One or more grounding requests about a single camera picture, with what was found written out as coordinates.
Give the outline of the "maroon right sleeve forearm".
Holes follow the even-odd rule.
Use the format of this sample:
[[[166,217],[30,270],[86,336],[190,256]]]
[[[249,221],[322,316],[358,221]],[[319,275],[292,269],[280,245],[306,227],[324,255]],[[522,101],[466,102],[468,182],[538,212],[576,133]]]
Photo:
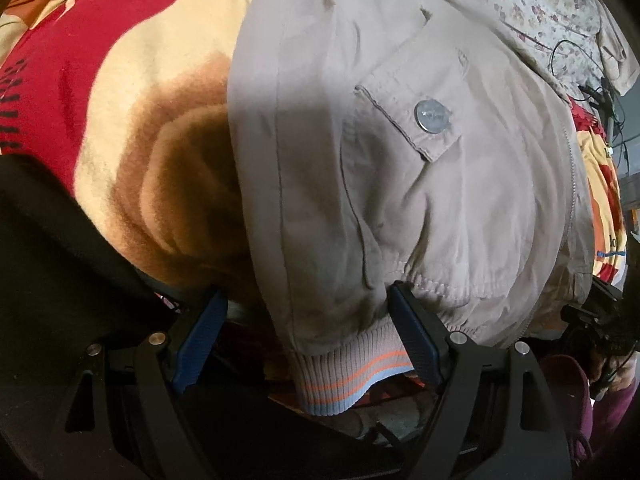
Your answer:
[[[570,459],[582,466],[608,444],[631,404],[637,355],[617,372],[601,400],[590,398],[587,375],[571,356],[549,356],[540,366],[562,417]]]

